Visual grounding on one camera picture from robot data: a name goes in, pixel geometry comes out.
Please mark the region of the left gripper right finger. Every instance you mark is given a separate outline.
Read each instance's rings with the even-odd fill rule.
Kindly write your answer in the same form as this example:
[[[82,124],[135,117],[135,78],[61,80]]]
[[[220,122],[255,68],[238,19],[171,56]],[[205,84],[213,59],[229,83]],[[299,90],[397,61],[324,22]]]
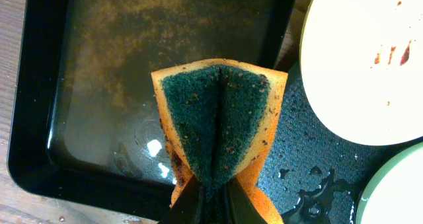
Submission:
[[[224,187],[224,206],[227,224],[267,224],[237,178],[232,178]]]

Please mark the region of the black round tray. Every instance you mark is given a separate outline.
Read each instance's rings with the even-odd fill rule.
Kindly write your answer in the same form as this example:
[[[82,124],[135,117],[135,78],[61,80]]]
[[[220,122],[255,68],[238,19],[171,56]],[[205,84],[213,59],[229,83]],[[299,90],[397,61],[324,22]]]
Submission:
[[[275,142],[258,186],[284,223],[355,223],[359,198],[372,176],[421,139],[376,147],[346,141],[312,111],[299,64],[288,73]]]

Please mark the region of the black rectangular water tray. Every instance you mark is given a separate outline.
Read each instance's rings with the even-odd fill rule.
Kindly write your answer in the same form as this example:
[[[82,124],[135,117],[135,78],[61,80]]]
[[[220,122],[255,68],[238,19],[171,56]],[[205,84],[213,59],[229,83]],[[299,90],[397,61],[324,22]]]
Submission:
[[[7,166],[23,190],[158,220],[174,174],[151,72],[275,68],[295,0],[26,0]]]

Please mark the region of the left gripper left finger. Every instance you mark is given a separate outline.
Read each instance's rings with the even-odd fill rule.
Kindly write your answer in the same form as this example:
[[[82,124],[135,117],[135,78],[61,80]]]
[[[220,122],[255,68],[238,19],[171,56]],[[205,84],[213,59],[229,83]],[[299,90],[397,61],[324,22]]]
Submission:
[[[158,224],[200,224],[204,205],[204,188],[195,176],[186,183],[172,208]]]

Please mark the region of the orange green scrub sponge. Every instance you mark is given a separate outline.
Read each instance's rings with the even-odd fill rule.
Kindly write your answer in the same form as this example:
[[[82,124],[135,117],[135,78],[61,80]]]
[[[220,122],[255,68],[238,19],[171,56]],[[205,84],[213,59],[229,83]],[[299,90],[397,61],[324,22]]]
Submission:
[[[222,223],[222,191],[235,179],[267,223],[282,217],[258,188],[282,108],[288,74],[230,59],[205,59],[151,75],[176,186],[171,205],[197,180],[208,223]]]

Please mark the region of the light blue plate front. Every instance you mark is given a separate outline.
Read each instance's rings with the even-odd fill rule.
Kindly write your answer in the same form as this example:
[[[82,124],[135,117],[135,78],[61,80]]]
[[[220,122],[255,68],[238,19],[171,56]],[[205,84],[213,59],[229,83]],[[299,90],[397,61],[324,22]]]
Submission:
[[[356,211],[360,224],[422,224],[422,144],[389,159],[365,187]]]

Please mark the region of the yellow plate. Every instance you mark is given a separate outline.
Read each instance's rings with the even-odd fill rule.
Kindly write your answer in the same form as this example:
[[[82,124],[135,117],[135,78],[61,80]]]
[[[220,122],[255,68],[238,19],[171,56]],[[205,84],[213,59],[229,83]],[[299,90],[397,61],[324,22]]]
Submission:
[[[421,137],[422,0],[312,0],[300,69],[311,108],[339,137]]]

